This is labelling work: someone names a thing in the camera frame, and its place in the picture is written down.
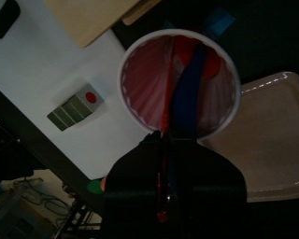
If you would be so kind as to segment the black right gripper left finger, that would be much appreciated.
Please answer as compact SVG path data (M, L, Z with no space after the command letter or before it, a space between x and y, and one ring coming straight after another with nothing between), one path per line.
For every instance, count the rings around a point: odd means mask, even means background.
M162 239L167 162L160 132L146 135L107 175L103 238Z

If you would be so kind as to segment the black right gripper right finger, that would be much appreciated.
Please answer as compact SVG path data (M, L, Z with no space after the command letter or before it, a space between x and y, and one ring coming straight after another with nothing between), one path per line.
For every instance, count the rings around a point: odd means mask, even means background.
M183 239L243 239L247 187L234 164L193 140L171 144Z

